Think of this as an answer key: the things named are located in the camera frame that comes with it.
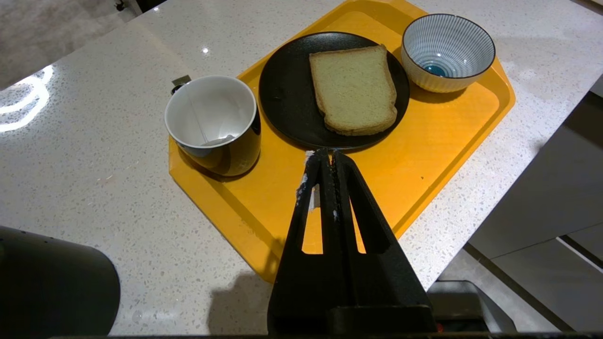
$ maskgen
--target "slice of bread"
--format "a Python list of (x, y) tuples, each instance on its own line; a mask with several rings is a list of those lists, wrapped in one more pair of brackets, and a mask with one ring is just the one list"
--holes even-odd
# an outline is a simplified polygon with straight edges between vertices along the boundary
[(337, 134), (372, 135), (394, 124), (396, 88), (385, 46), (310, 54), (316, 102)]

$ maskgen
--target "bowl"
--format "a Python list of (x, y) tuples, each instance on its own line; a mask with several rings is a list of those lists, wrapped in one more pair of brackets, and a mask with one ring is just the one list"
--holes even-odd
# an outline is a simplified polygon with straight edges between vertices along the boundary
[(494, 42), (483, 28), (452, 14), (420, 17), (402, 35), (402, 66), (415, 84), (431, 92), (469, 86), (495, 56)]

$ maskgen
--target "quartz countertop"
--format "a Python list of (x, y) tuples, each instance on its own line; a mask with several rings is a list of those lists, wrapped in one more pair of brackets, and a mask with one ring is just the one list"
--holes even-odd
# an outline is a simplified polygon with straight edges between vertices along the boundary
[[(411, 2), (484, 27), (517, 97), (400, 239), (428, 288), (603, 72), (603, 16)], [(236, 76), (338, 4), (170, 0), (1, 92), (0, 224), (104, 252), (121, 279), (113, 335), (264, 333), (271, 287), (169, 176), (163, 110), (171, 80)]]

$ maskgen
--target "bread crust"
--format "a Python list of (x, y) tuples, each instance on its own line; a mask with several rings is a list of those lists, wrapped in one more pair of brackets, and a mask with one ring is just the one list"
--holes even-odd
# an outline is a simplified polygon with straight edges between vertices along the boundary
[(312, 76), (312, 84), (314, 85), (314, 94), (315, 94), (315, 98), (316, 98), (316, 104), (318, 105), (318, 110), (320, 111), (321, 115), (324, 117), (324, 125), (327, 127), (328, 130), (333, 131), (340, 135), (345, 135), (345, 136), (373, 135), (373, 134), (376, 134), (376, 133), (379, 133), (379, 132), (382, 132), (382, 131), (388, 129), (396, 121), (396, 117), (397, 117), (397, 109), (395, 107), (396, 96), (397, 96), (396, 87), (394, 86), (394, 82), (391, 79), (390, 70), (387, 67), (387, 64), (388, 64), (387, 63), (387, 48), (385, 47), (385, 45), (381, 44), (379, 46), (372, 46), (372, 47), (363, 47), (363, 48), (344, 49), (341, 51), (328, 51), (328, 52), (312, 53), (309, 56), (310, 69), (311, 69), (312, 74), (315, 74), (316, 70), (312, 65), (312, 59), (316, 58), (317, 55), (348, 54), (351, 52), (353, 53), (356, 51), (364, 51), (366, 49), (374, 49), (374, 48), (379, 48), (385, 52), (384, 53), (384, 62), (385, 62), (386, 67), (383, 68), (383, 72), (384, 72), (385, 78), (387, 79), (388, 87), (390, 88), (390, 112), (391, 112), (391, 114), (388, 116), (387, 120), (383, 121), (383, 123), (381, 123), (379, 125), (369, 126), (366, 128), (352, 130), (349, 128), (345, 128), (344, 126), (337, 126), (336, 123), (329, 121), (329, 115), (328, 115), (328, 112), (326, 112), (326, 108), (323, 103), (323, 98), (321, 97), (320, 93), (316, 90), (316, 88), (318, 88), (317, 82), (316, 82), (316, 77)]

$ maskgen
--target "black plate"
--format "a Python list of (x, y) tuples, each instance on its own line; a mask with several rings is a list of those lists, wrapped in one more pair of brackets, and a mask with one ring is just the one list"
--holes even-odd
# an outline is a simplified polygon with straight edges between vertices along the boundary
[(378, 45), (349, 33), (325, 32), (303, 36), (282, 46), (266, 62), (259, 84), (260, 103), (270, 123), (285, 136), (311, 148), (360, 148), (385, 138), (408, 107), (410, 89), (406, 72), (388, 52), (387, 63), (396, 87), (398, 116), (383, 132), (366, 136), (343, 136), (324, 126), (314, 97), (310, 53), (362, 48)]

